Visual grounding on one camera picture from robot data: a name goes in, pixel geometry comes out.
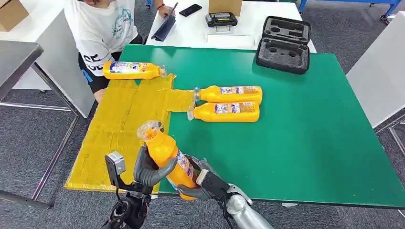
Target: yellow plastic sheet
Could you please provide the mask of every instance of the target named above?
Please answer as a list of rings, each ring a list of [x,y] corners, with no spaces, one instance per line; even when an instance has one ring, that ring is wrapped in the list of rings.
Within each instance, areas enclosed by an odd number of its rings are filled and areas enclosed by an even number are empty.
[[[99,104],[75,164],[65,183],[65,188],[87,191],[115,191],[110,184],[104,156],[119,152],[125,159],[127,171],[121,175],[127,184],[133,181],[133,167],[142,144],[137,138],[137,128],[147,120],[159,120],[169,130],[169,110],[185,111],[190,92],[172,90],[174,75],[166,79],[112,80]],[[159,185],[153,189],[157,193]]]
[[[194,102],[194,90],[170,90],[167,111],[185,112]]]

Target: blue table frame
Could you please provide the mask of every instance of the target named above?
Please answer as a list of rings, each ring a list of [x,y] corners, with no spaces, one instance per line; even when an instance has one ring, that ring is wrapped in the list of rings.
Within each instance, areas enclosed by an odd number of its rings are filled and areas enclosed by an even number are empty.
[[[372,0],[324,0],[324,1],[345,1],[345,2],[366,2],[370,3]],[[376,3],[384,3],[384,4],[390,4],[390,8],[385,12],[385,14],[381,15],[381,20],[386,22],[387,17],[395,10],[395,8],[398,6],[398,4],[401,2],[401,0],[373,0],[370,3],[370,6],[376,4]],[[304,6],[305,3],[307,3],[307,0],[302,0],[301,4],[299,5],[298,11],[299,13],[302,14],[304,11]]]

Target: robotic arm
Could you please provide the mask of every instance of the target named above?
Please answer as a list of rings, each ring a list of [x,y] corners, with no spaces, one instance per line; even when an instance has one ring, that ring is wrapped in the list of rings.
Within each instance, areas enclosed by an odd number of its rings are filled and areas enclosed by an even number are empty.
[[[223,216],[231,228],[229,218],[235,220],[240,229],[274,229],[260,214],[250,206],[252,200],[237,186],[224,182],[206,160],[199,161],[187,156],[194,169],[199,170],[196,183],[199,188],[179,186],[178,190],[191,197],[216,199],[223,210]],[[142,146],[134,168],[135,182],[125,184],[120,174],[125,172],[124,158],[117,152],[105,156],[111,184],[117,187],[118,202],[113,206],[110,217],[102,229],[139,229],[148,213],[150,194],[153,186],[167,176],[177,164],[174,158],[163,167],[158,168],[150,158],[146,146]],[[121,199],[118,189],[130,192]]]
[[[223,216],[230,228],[232,224],[229,218],[233,218],[240,229],[274,229],[259,213],[250,206],[253,201],[238,186],[228,184],[216,175],[206,160],[198,161],[193,156],[188,156],[193,167],[200,170],[196,183],[198,189],[180,186],[179,190],[193,197],[204,196],[201,193],[208,193],[210,198],[216,199],[223,210]]]

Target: bottle cap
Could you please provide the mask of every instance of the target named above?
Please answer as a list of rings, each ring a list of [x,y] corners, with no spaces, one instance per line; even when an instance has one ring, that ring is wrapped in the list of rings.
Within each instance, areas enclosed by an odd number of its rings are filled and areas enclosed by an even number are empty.
[[[164,65],[159,66],[159,74],[160,74],[160,77],[162,77],[162,78],[167,77],[166,67]]]
[[[187,119],[189,121],[194,119],[194,107],[195,107],[195,103],[193,103],[192,105],[189,106],[188,110],[187,110]]]
[[[196,87],[194,89],[194,102],[199,101],[201,99],[200,98],[200,91],[201,91],[201,89],[198,88],[198,87]]]
[[[151,140],[159,131],[159,122],[150,120],[144,122],[137,130],[137,136],[143,140]]]

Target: yellow bottle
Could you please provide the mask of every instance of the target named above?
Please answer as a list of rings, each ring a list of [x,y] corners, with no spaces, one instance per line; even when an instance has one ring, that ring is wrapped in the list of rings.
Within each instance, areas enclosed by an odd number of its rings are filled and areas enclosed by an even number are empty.
[[[260,105],[262,96],[262,88],[259,86],[209,86],[205,89],[196,87],[194,90],[196,101],[204,100],[211,103],[253,101]]]
[[[259,104],[256,102],[204,103],[191,108],[187,118],[201,119],[205,122],[256,122],[259,119]]]
[[[103,65],[103,74],[110,80],[150,80],[158,76],[166,78],[166,70],[164,66],[144,62],[106,61]]]
[[[159,167],[164,167],[168,161],[177,157],[177,164],[174,170],[166,178],[173,185],[185,185],[195,188],[194,168],[184,154],[177,148],[176,141],[160,131],[157,121],[147,121],[138,130],[139,138],[145,140],[148,146],[149,155]],[[194,197],[185,196],[180,193],[180,197],[185,200],[194,200]]]

